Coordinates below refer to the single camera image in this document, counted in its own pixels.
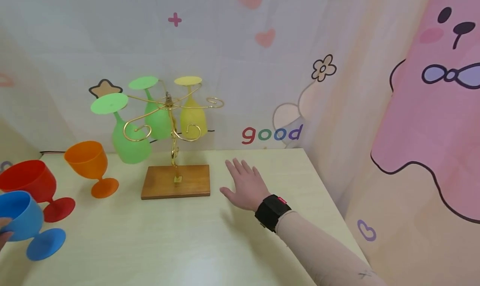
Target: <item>hand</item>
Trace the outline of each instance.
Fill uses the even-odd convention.
[[[3,228],[4,226],[8,225],[12,221],[10,218],[0,218],[0,228]],[[12,232],[5,232],[0,234],[0,251],[7,243],[8,239],[13,235]]]
[[[233,164],[229,160],[226,160],[225,164],[235,183],[235,192],[227,187],[220,188],[220,192],[234,206],[256,212],[262,201],[271,195],[265,182],[263,182],[262,176],[255,166],[251,169],[244,160],[240,163],[235,158]]]

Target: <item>wrist strap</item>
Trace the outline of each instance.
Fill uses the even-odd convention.
[[[275,194],[265,198],[255,212],[255,217],[260,221],[263,227],[275,233],[278,219],[287,211],[290,211],[287,202]]]

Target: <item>red goblet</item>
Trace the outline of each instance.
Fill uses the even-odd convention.
[[[50,203],[43,210],[45,222],[54,223],[64,219],[75,208],[73,198],[53,200],[57,181],[40,160],[28,160],[10,166],[0,174],[0,190],[4,192],[22,190],[28,192],[37,203]]]

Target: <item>blue goblet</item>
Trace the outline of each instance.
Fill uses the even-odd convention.
[[[26,252],[32,261],[50,257],[65,242],[66,234],[62,229],[55,228],[40,233],[43,212],[28,192],[12,191],[0,195],[0,217],[12,219],[0,229],[0,233],[13,232],[9,242],[33,238]]]

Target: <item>orange goblet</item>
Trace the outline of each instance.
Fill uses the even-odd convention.
[[[63,156],[67,163],[84,178],[98,179],[92,187],[94,198],[106,198],[114,194],[119,182],[114,178],[103,178],[108,160],[103,146],[97,141],[85,141],[70,147]]]

